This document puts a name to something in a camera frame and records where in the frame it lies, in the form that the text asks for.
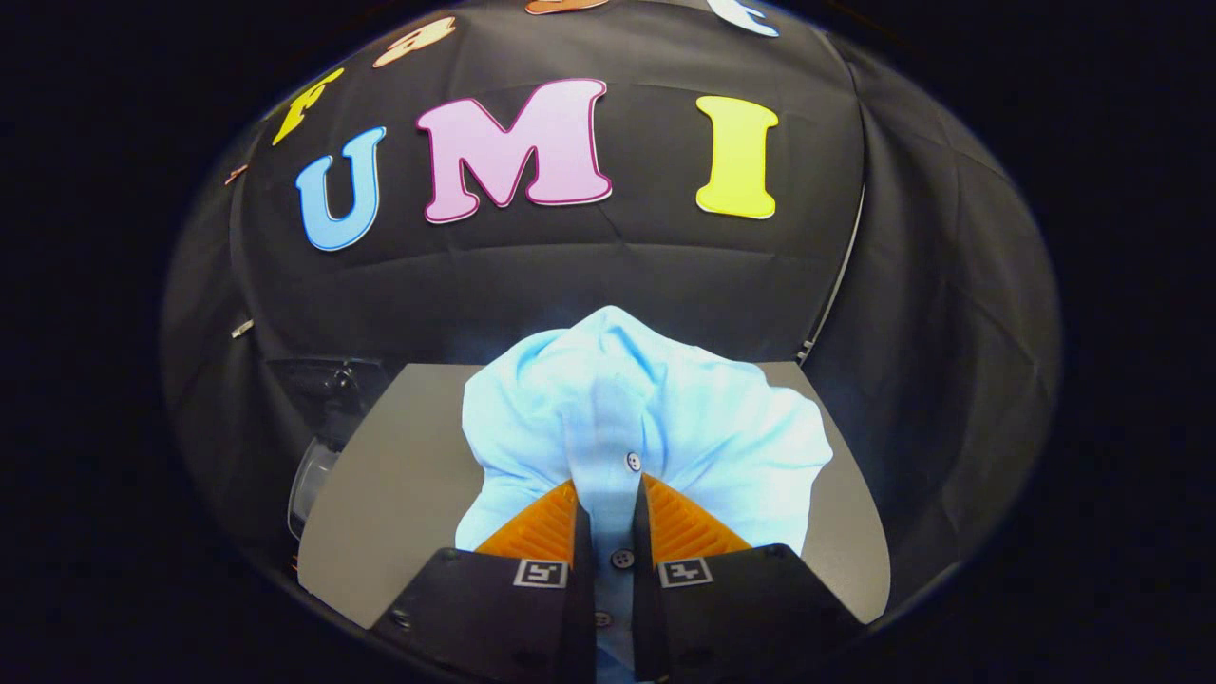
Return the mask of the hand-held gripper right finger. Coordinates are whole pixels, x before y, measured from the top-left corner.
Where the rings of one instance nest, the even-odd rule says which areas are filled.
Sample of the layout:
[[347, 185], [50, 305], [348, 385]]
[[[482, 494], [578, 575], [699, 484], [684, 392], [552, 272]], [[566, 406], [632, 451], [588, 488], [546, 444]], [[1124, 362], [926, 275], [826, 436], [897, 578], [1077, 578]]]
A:
[[865, 626], [782, 542], [751, 545], [644, 475], [634, 516], [636, 678], [804, 683]]

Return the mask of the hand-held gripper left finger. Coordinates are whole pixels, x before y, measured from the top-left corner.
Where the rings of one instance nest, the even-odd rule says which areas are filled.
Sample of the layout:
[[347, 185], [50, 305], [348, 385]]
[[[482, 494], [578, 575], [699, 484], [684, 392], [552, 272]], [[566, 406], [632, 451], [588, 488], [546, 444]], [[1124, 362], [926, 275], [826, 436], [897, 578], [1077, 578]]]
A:
[[572, 481], [472, 551], [433, 553], [371, 632], [456, 683], [591, 683], [596, 562]]

